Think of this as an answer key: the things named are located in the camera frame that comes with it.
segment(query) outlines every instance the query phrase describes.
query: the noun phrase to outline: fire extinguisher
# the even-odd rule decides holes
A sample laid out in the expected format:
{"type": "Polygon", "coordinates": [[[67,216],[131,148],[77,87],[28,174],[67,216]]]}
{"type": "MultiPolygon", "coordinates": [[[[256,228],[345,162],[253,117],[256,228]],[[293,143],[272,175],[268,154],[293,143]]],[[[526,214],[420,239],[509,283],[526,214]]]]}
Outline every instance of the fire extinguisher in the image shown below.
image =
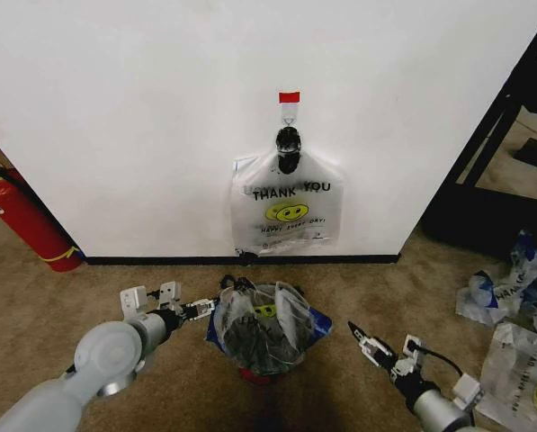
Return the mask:
{"type": "Polygon", "coordinates": [[[0,168],[0,218],[52,270],[66,272],[80,266],[80,251],[15,169],[0,168]]]}

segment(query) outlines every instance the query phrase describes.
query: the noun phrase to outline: red tape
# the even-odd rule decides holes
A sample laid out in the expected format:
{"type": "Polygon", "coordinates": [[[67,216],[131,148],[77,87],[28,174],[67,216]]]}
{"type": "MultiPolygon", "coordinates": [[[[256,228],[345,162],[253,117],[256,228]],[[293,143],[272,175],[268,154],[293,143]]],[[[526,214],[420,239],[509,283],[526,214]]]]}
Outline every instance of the red tape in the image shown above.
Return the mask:
{"type": "Polygon", "coordinates": [[[300,92],[279,93],[280,104],[297,104],[300,102],[300,92]]]}

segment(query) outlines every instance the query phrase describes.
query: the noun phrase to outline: black baseboard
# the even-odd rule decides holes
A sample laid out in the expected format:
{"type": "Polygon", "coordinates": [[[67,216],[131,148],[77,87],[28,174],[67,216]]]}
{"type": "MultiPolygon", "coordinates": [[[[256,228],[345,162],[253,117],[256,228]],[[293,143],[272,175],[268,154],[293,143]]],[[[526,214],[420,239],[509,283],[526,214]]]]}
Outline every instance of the black baseboard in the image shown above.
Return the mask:
{"type": "Polygon", "coordinates": [[[92,266],[248,266],[250,264],[392,264],[398,255],[260,256],[252,262],[239,256],[87,256],[92,266]]]}

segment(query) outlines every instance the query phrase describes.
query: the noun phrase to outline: beige carpet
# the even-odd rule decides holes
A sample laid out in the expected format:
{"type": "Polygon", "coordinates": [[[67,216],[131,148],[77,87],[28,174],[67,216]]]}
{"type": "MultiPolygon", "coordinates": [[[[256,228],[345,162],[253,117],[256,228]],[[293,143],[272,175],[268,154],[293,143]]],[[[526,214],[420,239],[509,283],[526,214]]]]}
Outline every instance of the beige carpet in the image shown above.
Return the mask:
{"type": "MultiPolygon", "coordinates": [[[[417,431],[388,376],[361,355],[346,320],[398,351],[407,333],[418,335],[479,376],[492,331],[454,314],[455,293],[493,262],[417,230],[396,265],[82,265],[55,274],[0,221],[0,416],[32,386],[60,375],[88,329],[121,319],[120,290],[176,280],[189,301],[214,296],[220,278],[231,273],[299,284],[333,319],[332,336],[280,382],[262,388],[242,381],[203,341],[206,322],[188,323],[132,387],[89,406],[82,431],[417,431]]],[[[455,378],[435,360],[425,371],[446,390],[455,378]]]]}

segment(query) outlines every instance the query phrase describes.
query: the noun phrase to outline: gray robot arm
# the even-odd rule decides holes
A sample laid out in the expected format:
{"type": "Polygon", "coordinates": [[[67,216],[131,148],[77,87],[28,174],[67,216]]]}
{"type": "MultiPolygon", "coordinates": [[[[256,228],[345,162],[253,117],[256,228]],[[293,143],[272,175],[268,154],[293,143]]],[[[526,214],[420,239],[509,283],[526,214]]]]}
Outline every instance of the gray robot arm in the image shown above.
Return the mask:
{"type": "Polygon", "coordinates": [[[408,410],[418,417],[425,432],[486,432],[472,425],[470,415],[483,395],[478,381],[467,373],[462,373],[450,360],[426,349],[418,337],[406,337],[402,349],[404,357],[398,358],[379,338],[369,337],[351,321],[348,321],[348,326],[366,358],[375,366],[388,371],[390,380],[404,396],[408,410]],[[454,400],[444,398],[436,384],[422,378],[425,353],[440,356],[450,362],[461,375],[452,389],[454,400]]]}
{"type": "Polygon", "coordinates": [[[150,312],[144,312],[144,286],[122,291],[125,320],[104,322],[86,333],[76,347],[74,366],[26,393],[0,418],[0,432],[75,431],[91,399],[128,387],[174,330],[214,310],[208,299],[180,305],[180,289],[179,283],[163,283],[155,295],[158,309],[150,312]]]}

